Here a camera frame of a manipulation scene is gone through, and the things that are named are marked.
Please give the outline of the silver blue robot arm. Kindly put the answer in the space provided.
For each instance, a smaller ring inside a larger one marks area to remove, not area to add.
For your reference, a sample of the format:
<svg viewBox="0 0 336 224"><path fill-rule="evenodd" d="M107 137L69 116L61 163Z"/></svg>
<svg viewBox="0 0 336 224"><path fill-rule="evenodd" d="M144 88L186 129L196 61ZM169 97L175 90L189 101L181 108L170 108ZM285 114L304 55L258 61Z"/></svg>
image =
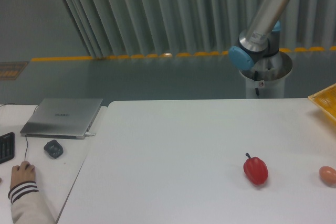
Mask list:
<svg viewBox="0 0 336 224"><path fill-rule="evenodd" d="M240 33L237 45L228 51L235 67L250 70L263 58L278 53L281 31L279 18L289 1L262 0L249 26Z"/></svg>

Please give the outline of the person's right hand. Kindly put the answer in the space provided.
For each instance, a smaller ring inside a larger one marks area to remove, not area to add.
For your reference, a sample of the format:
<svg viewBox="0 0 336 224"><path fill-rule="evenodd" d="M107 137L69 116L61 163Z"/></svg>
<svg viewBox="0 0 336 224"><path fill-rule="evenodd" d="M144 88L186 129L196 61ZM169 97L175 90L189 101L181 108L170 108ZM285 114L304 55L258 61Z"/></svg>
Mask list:
<svg viewBox="0 0 336 224"><path fill-rule="evenodd" d="M28 161L23 161L20 165L12 167L10 189L19 184L34 182L36 180L36 172L29 171L30 164Z"/></svg>

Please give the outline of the white striped sleeve forearm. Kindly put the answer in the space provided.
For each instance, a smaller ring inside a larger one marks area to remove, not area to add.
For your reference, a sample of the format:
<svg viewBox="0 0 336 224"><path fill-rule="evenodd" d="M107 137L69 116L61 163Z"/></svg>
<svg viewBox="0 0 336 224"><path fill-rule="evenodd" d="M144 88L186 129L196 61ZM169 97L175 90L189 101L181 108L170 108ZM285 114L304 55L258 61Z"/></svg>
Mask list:
<svg viewBox="0 0 336 224"><path fill-rule="evenodd" d="M8 193L8 199L12 204L13 223L56 223L36 182L29 180L14 186Z"/></svg>

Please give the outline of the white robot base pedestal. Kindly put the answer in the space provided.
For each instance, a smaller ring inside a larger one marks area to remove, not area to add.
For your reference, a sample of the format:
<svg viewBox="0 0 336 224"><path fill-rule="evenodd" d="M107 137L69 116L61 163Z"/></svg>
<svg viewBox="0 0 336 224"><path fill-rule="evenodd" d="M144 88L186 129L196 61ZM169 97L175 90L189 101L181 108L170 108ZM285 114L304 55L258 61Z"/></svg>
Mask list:
<svg viewBox="0 0 336 224"><path fill-rule="evenodd" d="M284 52L262 58L250 70L241 70L247 99L282 99L286 78L292 71L292 60Z"/></svg>

